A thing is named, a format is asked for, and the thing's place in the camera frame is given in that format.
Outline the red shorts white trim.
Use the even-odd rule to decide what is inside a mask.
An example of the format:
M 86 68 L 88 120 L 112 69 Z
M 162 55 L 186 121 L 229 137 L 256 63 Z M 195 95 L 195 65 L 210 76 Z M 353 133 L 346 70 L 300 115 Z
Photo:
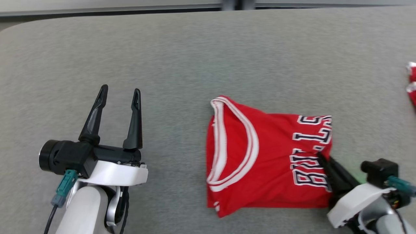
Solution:
M 406 92 L 416 108 L 416 62 L 409 62 L 407 65 L 407 71 L 409 73 L 409 84 L 406 87 Z

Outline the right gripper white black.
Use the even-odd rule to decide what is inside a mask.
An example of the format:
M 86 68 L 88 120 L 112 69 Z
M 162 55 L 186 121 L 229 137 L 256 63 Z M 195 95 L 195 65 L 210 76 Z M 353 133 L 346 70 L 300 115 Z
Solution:
M 334 158 L 328 159 L 321 152 L 317 153 L 318 162 L 326 174 L 327 184 L 333 196 L 340 197 L 335 206 L 328 212 L 327 217 L 334 228 L 340 228 L 347 221 L 361 212 L 382 195 L 395 191 L 395 188 L 381 189 L 369 183 L 360 185 L 339 162 Z

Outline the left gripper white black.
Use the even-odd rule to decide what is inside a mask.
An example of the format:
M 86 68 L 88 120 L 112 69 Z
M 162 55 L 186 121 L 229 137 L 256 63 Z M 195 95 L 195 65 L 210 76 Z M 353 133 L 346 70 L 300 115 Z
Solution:
M 81 130 L 78 140 L 98 145 L 100 142 L 99 128 L 103 108 L 106 105 L 108 85 L 102 85 L 93 103 L 92 109 Z M 79 181 L 103 186 L 129 187 L 147 182 L 148 169 L 141 162 L 140 149 L 143 148 L 141 91 L 134 90 L 131 101 L 131 120 L 127 138 L 123 148 L 98 145 L 94 153 L 98 162 L 88 179 Z

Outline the red white basketball jersey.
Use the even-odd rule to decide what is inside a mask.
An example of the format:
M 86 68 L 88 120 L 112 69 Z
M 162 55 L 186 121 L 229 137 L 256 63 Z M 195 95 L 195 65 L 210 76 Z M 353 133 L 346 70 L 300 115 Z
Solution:
M 206 138 L 207 206 L 223 218 L 241 208 L 327 208 L 319 156 L 332 148 L 332 116 L 265 113 L 219 96 Z

